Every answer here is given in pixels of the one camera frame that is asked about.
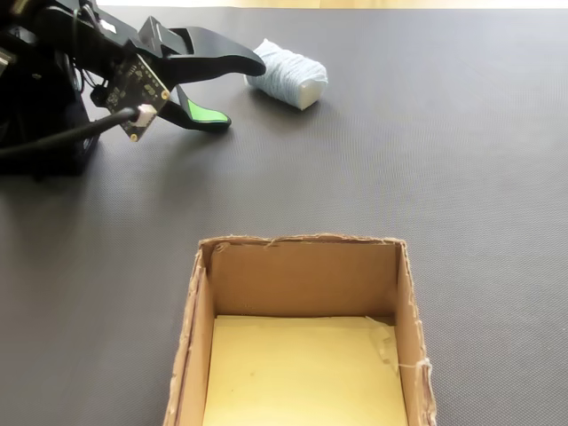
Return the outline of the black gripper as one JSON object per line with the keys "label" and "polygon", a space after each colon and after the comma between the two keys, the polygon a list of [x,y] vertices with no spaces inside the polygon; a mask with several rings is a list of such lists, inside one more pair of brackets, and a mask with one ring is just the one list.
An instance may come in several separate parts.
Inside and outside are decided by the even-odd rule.
{"label": "black gripper", "polygon": [[[138,53],[157,61],[167,85],[208,81],[236,73],[260,76],[265,64],[248,47],[201,27],[167,28],[150,16],[136,29],[94,1],[57,2],[57,44],[79,60],[122,60]],[[191,101],[181,85],[158,114],[187,130],[221,133],[232,120]]]}

